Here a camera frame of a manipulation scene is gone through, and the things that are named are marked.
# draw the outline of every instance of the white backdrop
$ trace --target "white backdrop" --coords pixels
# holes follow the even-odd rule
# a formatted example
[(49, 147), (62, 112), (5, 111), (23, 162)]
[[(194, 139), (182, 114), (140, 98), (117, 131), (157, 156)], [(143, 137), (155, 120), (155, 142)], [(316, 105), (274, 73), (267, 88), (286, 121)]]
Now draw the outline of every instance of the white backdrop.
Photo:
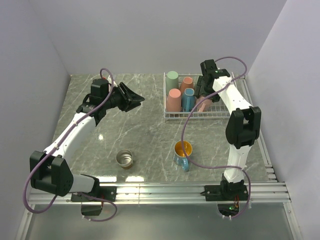
[[(70, 74), (250, 67), (286, 0), (29, 0)], [(241, 64), (220, 65), (242, 72)]]
[(29, 157), (52, 141), (70, 76), (27, 0), (0, 2), (0, 212), (15, 239)]
[(259, 52), (248, 86), (304, 239), (319, 239), (320, 28), (318, 0), (288, 0)]

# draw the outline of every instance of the white wire rack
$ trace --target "white wire rack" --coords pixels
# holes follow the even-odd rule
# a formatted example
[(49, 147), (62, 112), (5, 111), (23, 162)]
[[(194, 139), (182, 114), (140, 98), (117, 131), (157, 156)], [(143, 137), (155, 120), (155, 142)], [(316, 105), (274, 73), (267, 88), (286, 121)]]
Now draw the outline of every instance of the white wire rack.
[[(163, 74), (163, 112), (165, 120), (179, 120), (188, 117), (190, 112), (169, 112), (166, 111), (167, 94), (166, 94), (166, 73)], [(185, 77), (190, 77), (193, 79), (193, 84), (196, 86), (199, 74), (179, 74), (179, 87)], [(230, 117), (229, 111), (222, 100), (219, 102), (213, 102), (210, 108), (203, 112), (198, 112), (196, 110), (193, 112), (191, 119), (228, 119)]]

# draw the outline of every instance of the gray marble surface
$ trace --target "gray marble surface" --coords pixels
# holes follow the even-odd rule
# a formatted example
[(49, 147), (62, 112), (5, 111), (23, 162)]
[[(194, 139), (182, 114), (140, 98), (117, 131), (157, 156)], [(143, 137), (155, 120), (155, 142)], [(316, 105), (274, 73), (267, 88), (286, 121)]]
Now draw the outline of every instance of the gray marble surface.
[[(83, 98), (90, 92), (98, 75), (73, 75), (64, 100), (54, 139), (68, 126)], [(223, 169), (210, 170), (191, 165), (184, 172), (173, 162), (174, 146), (181, 138), (184, 120), (164, 121), (163, 74), (118, 74), (124, 82), (143, 96), (142, 106), (129, 112), (118, 108), (107, 111), (73, 159), (68, 159), (74, 174), (87, 174), (108, 182), (199, 182), (220, 181)], [(192, 144), (192, 158), (204, 165), (226, 165), (229, 144), (225, 129), (227, 119), (191, 120), (184, 139)], [(129, 149), (133, 167), (122, 169), (116, 162), (117, 152)], [(252, 181), (268, 180), (258, 143), (247, 158), (247, 172)]]

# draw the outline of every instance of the blue mug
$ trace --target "blue mug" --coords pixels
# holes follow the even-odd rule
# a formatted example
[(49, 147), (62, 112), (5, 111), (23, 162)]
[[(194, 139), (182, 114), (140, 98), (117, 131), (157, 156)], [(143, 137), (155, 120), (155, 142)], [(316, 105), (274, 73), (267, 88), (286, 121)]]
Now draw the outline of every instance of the blue mug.
[[(190, 142), (188, 141), (183, 141), (183, 145), (184, 145), (184, 149), (185, 152), (188, 156), (190, 156), (192, 154), (192, 146), (190, 144)], [(182, 144), (181, 141), (178, 141), (175, 145), (174, 145), (174, 156), (173, 156), (173, 161), (179, 165), (182, 166), (183, 171), (188, 172), (190, 169), (190, 165), (188, 162), (188, 159), (182, 149)]]
[(194, 96), (195, 90), (186, 88), (182, 95), (182, 108), (184, 112), (191, 112), (196, 104), (196, 97)]

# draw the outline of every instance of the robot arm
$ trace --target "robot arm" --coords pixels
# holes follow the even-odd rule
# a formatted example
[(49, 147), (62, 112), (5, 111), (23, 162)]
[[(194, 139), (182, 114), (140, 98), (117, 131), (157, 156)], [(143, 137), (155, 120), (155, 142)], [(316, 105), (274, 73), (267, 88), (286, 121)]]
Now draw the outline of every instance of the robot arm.
[[(46, 156), (57, 143), (64, 139), (66, 132), (77, 120), (101, 104), (109, 93), (109, 82), (100, 78), (93, 80), (90, 93), (76, 110), (72, 122), (63, 133), (43, 152), (34, 151), (30, 156), (30, 171)], [(131, 91), (124, 83), (113, 88), (110, 98), (96, 112), (82, 120), (63, 140), (60, 147), (37, 169), (31, 178), (31, 186), (54, 195), (84, 192), (93, 197), (101, 197), (99, 179), (88, 175), (75, 175), (68, 166), (70, 159), (83, 140), (95, 129), (108, 109), (118, 107), (128, 112), (141, 105), (145, 99)]]
[[(200, 64), (202, 74), (197, 83), (196, 93), (198, 95), (209, 95), (223, 89), (232, 78), (226, 69), (218, 69), (215, 61), (206, 60)], [(220, 99), (226, 105), (230, 119), (227, 124), (225, 134), (230, 143), (228, 166), (244, 168), (248, 153), (258, 139), (260, 133), (261, 110), (253, 107), (240, 94), (234, 83), (211, 100), (218, 102)], [(239, 183), (243, 181), (244, 174), (236, 168), (227, 168), (222, 180), (227, 183)]]

